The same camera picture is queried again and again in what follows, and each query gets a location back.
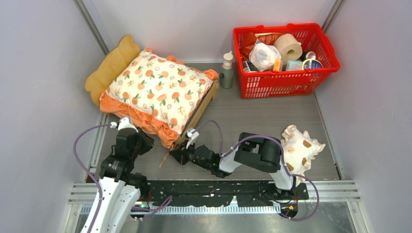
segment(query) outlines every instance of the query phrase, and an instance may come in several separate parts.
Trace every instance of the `small box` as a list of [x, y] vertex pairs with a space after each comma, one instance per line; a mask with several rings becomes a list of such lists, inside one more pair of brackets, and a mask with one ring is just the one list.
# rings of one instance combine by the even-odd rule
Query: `small box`
[[273, 71], [282, 71], [283, 62], [282, 59], [275, 59], [275, 63], [273, 64]]
[[302, 70], [303, 62], [301, 61], [288, 61], [286, 65], [286, 71]]

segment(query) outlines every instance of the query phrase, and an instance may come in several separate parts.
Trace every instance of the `white cloth with brown spots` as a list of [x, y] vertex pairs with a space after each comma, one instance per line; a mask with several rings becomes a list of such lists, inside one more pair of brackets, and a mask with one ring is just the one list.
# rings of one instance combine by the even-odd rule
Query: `white cloth with brown spots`
[[[295, 125], [288, 126], [282, 133], [282, 144], [285, 156], [285, 163], [292, 174], [304, 176], [304, 172], [311, 167], [312, 160], [325, 148], [325, 144], [320, 144], [318, 140], [311, 139], [307, 131], [301, 133]], [[303, 178], [296, 178], [298, 186]]]

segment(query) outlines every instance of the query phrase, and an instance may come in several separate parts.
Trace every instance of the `plastic bag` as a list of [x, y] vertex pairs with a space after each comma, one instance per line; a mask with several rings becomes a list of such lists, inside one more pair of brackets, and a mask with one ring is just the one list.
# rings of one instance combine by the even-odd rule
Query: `plastic bag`
[[249, 54], [257, 42], [262, 42], [266, 45], [273, 45], [276, 39], [282, 34], [283, 33], [262, 33], [257, 34], [258, 36], [256, 36], [251, 32], [246, 33], [240, 47], [240, 56], [242, 61], [249, 60]]
[[273, 45], [256, 43], [249, 54], [249, 60], [259, 71], [272, 70], [275, 59], [280, 59], [280, 53]]

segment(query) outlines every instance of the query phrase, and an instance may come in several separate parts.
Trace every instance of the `lotion bottle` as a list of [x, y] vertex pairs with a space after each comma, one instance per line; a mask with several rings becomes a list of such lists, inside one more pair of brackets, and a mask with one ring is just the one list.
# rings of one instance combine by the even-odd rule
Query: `lotion bottle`
[[233, 54], [232, 51], [225, 53], [223, 56], [224, 62], [219, 74], [220, 85], [226, 89], [232, 87], [234, 70], [232, 68]]

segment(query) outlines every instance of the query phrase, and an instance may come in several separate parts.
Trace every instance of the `can lid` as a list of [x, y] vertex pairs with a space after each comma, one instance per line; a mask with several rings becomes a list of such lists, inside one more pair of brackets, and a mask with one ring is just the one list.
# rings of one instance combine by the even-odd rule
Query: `can lid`
[[225, 53], [225, 54], [223, 55], [223, 59], [224, 59], [224, 61], [223, 61], [223, 67], [224, 67], [225, 69], [230, 69], [230, 68], [232, 68], [232, 60], [233, 60], [232, 51], [230, 51], [230, 52], [228, 52], [228, 53]]
[[307, 59], [302, 64], [302, 70], [323, 68], [322, 63], [315, 59]]
[[309, 51], [306, 53], [306, 59], [316, 59], [316, 53], [313, 51]]

